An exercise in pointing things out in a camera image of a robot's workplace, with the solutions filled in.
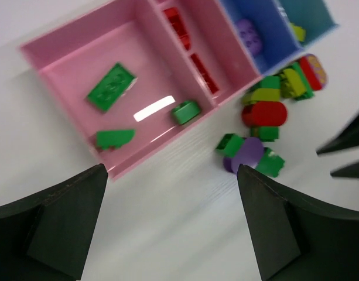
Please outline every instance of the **red cylinder block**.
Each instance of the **red cylinder block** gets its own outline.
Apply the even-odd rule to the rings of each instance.
[[[285,105],[274,101],[260,101],[242,111],[242,120],[247,127],[279,127],[286,122],[287,117]]]
[[[327,76],[319,59],[313,54],[307,54],[298,60],[313,91],[324,89],[327,84]]]

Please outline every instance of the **box compartment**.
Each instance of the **box compartment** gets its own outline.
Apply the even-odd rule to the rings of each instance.
[[[230,20],[250,20],[262,37],[262,53],[254,57],[262,74],[271,74],[284,66],[302,50],[287,20],[274,0],[220,0]]]
[[[117,0],[22,46],[112,177],[121,176],[217,107],[155,9],[148,0]],[[117,62],[137,81],[103,114],[86,96]],[[178,126],[170,112],[185,100],[197,101],[202,114],[190,125]],[[144,119],[136,115],[143,109]],[[98,131],[118,129],[135,129],[135,137],[120,149],[95,148]]]
[[[334,30],[334,22],[324,0],[277,0],[288,21],[306,30],[303,46],[308,47]]]
[[[240,90],[252,86],[261,76],[248,51],[239,41],[232,24],[216,0],[153,0],[165,21],[167,30],[174,36],[185,57],[196,53],[219,90],[209,93],[219,105],[224,104]],[[179,10],[182,22],[189,34],[190,49],[181,43],[166,18],[164,10]],[[198,72],[195,64],[189,63]]]

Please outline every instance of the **yellow lego brick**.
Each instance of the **yellow lego brick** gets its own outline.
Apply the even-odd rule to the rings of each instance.
[[[242,103],[243,105],[250,105],[258,101],[279,101],[280,96],[280,89],[259,88],[246,93],[242,98]]]
[[[300,75],[292,68],[282,70],[281,93],[283,98],[297,98],[305,94],[306,87]]]
[[[306,30],[304,28],[302,28],[301,26],[294,25],[293,23],[291,23],[291,27],[294,30],[295,35],[298,38],[298,40],[300,42],[304,42],[304,40],[306,39]]]

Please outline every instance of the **pile of blocks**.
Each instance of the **pile of blocks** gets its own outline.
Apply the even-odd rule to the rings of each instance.
[[[263,142],[279,139],[279,127],[288,117],[280,99],[281,82],[277,76],[266,77],[243,96],[242,120],[250,128],[251,136]]]
[[[242,138],[236,133],[226,134],[216,151],[224,156],[226,171],[237,174],[240,165],[247,165],[267,176],[278,177],[285,161],[255,137]]]
[[[279,127],[287,121],[288,111],[281,98],[307,100],[326,83],[326,73],[317,57],[307,54],[250,88],[242,98],[241,116],[250,129],[250,137],[228,133],[216,148],[224,156],[226,171],[237,174],[240,165],[247,165],[267,176],[278,177],[285,161],[265,148],[263,142],[279,139]]]

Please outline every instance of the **pink storage box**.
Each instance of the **pink storage box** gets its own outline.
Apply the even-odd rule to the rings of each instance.
[[[163,13],[171,7],[179,9],[190,35],[189,51]],[[23,45],[21,50],[113,178],[261,78],[216,0],[113,1]],[[218,85],[220,90],[215,94],[191,61],[193,53],[199,55]],[[138,79],[103,114],[86,96],[117,62]],[[170,112],[185,100],[196,100],[202,114],[179,126]],[[114,129],[135,129],[136,134],[120,149],[97,149],[95,134]]]

